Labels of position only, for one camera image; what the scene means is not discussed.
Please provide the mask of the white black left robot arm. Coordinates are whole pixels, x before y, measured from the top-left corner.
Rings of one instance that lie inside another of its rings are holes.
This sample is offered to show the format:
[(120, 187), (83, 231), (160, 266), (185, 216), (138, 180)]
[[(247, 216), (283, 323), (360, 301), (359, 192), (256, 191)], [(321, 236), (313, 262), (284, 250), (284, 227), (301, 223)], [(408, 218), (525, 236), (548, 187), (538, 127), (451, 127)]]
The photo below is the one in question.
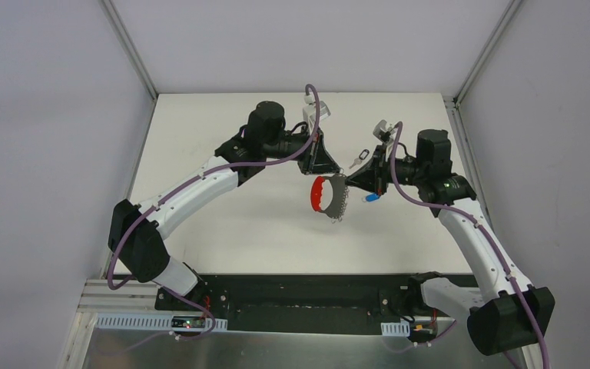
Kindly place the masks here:
[(238, 133), (181, 183), (139, 204), (124, 199), (114, 206), (108, 236), (111, 266), (122, 263), (127, 268), (124, 282), (154, 282), (172, 290), (184, 310), (198, 309), (204, 291), (197, 285), (197, 273), (169, 255), (165, 240), (196, 211), (267, 166), (295, 161), (303, 175), (340, 173), (323, 145), (320, 122), (329, 116), (325, 102), (309, 99), (303, 121), (287, 130), (282, 105), (258, 103)]

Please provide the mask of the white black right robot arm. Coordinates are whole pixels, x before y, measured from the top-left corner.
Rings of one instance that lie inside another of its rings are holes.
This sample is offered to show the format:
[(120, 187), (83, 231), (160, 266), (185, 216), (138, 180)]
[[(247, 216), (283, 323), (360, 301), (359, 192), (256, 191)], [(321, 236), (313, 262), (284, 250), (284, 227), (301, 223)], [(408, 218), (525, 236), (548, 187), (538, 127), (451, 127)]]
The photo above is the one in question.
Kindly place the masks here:
[(439, 272), (415, 274), (396, 311), (426, 314), (441, 311), (464, 324), (476, 349), (486, 356), (532, 344), (548, 359), (545, 333), (555, 298), (537, 288), (508, 256), (485, 220), (475, 190), (452, 169), (452, 144), (446, 130), (425, 129), (416, 138), (416, 153), (398, 158), (401, 126), (375, 128), (380, 141), (372, 157), (346, 180), (350, 187), (380, 197), (392, 185), (399, 193), (413, 186), (418, 198), (403, 197), (428, 208), (462, 252), (478, 291), (461, 288)]

